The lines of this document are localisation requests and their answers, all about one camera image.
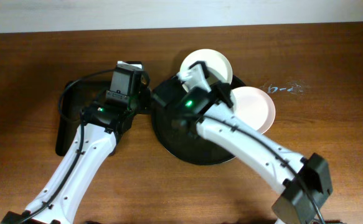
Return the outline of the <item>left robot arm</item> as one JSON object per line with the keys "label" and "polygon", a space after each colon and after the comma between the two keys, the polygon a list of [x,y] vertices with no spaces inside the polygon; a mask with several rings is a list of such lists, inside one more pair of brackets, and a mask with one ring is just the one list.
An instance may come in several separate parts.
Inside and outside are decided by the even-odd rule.
{"label": "left robot arm", "polygon": [[46,186],[22,214],[7,212],[3,223],[73,223],[97,170],[139,113],[140,94],[149,89],[141,62],[119,61],[112,74],[105,102],[81,110],[73,142]]}

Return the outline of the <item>pink plate with ketchup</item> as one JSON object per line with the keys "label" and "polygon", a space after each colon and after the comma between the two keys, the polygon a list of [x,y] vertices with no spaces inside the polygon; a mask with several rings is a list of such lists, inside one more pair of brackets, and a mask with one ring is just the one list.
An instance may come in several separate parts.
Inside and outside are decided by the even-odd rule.
{"label": "pink plate with ketchup", "polygon": [[237,118],[261,134],[267,132],[275,121],[273,100],[263,90],[242,86],[232,90],[235,98],[234,113]]}

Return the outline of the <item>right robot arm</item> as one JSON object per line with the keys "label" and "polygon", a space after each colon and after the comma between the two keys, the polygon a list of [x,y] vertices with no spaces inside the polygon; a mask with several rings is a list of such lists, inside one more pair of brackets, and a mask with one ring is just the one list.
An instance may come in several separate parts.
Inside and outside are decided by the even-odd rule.
{"label": "right robot arm", "polygon": [[324,223],[320,211],[332,194],[329,164],[279,145],[236,117],[229,83],[207,82],[205,62],[160,83],[154,106],[175,128],[193,132],[230,152],[253,169],[279,195],[271,209],[277,223]]}

